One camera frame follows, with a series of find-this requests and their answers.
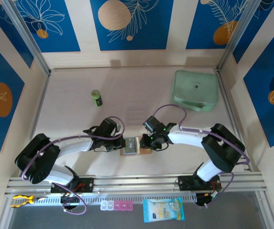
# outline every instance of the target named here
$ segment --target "blue package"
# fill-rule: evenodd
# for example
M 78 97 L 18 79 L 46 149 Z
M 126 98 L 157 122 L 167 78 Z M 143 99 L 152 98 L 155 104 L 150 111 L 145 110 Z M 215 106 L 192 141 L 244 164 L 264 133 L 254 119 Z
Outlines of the blue package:
M 168 219 L 185 220 L 183 201 L 175 199 L 143 200 L 143 218 L 145 223 Z

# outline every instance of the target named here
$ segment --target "white ventilated strip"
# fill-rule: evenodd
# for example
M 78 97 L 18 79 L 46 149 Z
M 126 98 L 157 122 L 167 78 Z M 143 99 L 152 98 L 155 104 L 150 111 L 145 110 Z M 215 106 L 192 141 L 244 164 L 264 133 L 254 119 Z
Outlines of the white ventilated strip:
M 134 204 L 142 204 L 144 199 L 173 199 L 173 198 L 182 198 L 184 203 L 196 203 L 197 198 L 195 193 L 187 193 L 184 195 L 179 194 L 153 194 L 153 195 L 97 195 L 97 196 L 85 196 L 83 200 L 88 205 L 99 205 L 102 200 L 119 200 L 119 201 L 133 201 Z M 24 202 L 24 199 L 14 199 L 12 204 L 18 205 Z M 48 197 L 43 200 L 36 200 L 34 204 L 28 204 L 25 206 L 55 206 L 60 205 L 60 196 L 57 197 Z

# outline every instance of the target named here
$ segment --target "battery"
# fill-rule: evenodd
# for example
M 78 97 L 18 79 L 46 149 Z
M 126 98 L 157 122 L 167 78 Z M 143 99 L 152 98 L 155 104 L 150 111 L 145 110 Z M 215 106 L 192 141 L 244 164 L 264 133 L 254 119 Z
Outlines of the battery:
M 93 90 L 91 96 L 93 97 L 96 106 L 101 106 L 103 104 L 99 90 Z

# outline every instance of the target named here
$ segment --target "green pouch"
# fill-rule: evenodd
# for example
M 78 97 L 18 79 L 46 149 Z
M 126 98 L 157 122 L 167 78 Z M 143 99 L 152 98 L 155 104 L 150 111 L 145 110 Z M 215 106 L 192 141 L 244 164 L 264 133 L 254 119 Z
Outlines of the green pouch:
M 218 79 L 214 74 L 175 72 L 173 102 L 196 111 L 210 111 L 218 101 Z

